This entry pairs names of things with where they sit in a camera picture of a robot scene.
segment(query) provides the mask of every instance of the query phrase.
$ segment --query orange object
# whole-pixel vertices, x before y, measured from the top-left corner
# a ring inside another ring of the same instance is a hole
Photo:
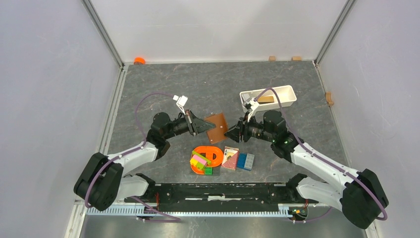
[[[199,146],[194,149],[195,152],[200,154],[205,154],[204,157],[206,157],[208,160],[211,161],[211,164],[208,165],[208,167],[217,167],[222,164],[223,162],[223,151],[215,146]],[[199,175],[204,174],[204,170],[199,170],[197,167],[191,165],[191,169]]]
[[[331,107],[334,105],[334,101],[331,99],[331,92],[325,93],[325,99],[327,100],[327,104]]]
[[[274,103],[274,97],[273,96],[262,96],[262,97],[258,98],[257,102],[260,103],[260,104]]]
[[[145,64],[145,63],[146,61],[141,57],[137,57],[134,59],[134,64]]]
[[[293,56],[292,61],[302,61],[302,57],[300,56]]]

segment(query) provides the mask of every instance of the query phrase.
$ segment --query white plastic bin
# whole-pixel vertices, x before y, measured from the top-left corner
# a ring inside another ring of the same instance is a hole
[[[252,91],[240,92],[239,93],[239,98],[241,99],[241,104],[244,103],[244,98],[243,98],[244,94],[248,94],[251,98],[254,98],[254,97],[258,96],[262,91],[264,91],[264,89],[265,88],[258,89],[258,90],[252,90]],[[282,107],[289,107],[293,104],[293,102],[296,101],[295,91],[293,91],[292,86],[286,85],[286,86],[274,87],[273,89],[276,91],[276,93],[278,95],[278,98],[280,99]],[[273,96],[274,97],[274,103],[260,104],[260,106],[256,109],[257,112],[280,108],[279,105],[278,105],[277,98],[275,97],[274,93],[271,90],[268,90],[262,96]],[[244,112],[247,112],[247,109],[244,106],[242,106],[242,110]]]

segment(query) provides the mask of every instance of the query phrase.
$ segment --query green block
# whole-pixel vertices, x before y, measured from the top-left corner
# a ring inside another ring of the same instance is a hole
[[[213,174],[213,168],[212,167],[206,167],[204,169],[204,174],[205,175],[212,175]]]
[[[207,162],[208,165],[211,164],[211,160],[207,159],[206,157],[200,155],[199,153],[193,151],[193,155],[197,155],[198,157],[202,158],[203,160],[205,160]]]
[[[197,164],[196,164],[196,167],[197,167],[199,170],[203,170],[205,166],[204,166],[203,164],[201,164],[201,163],[197,163]]]

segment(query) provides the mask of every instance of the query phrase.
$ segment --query orange ring toy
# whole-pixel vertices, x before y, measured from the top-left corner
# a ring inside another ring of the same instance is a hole
[[[208,160],[211,161],[211,164],[208,167],[217,167],[223,162],[223,151],[215,146],[199,146],[194,149],[195,152],[200,154],[205,154]],[[191,169],[198,175],[204,175],[203,170],[199,170],[197,167],[191,165]]]

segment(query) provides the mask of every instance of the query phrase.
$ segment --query pink block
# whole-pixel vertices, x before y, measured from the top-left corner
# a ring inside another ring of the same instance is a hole
[[[203,159],[202,159],[202,158],[200,158],[199,156],[194,155],[194,156],[193,156],[193,159],[197,160],[197,161],[198,161],[198,163],[200,163],[200,164],[202,164],[202,165],[204,165],[204,166],[207,166],[207,161],[203,160]]]

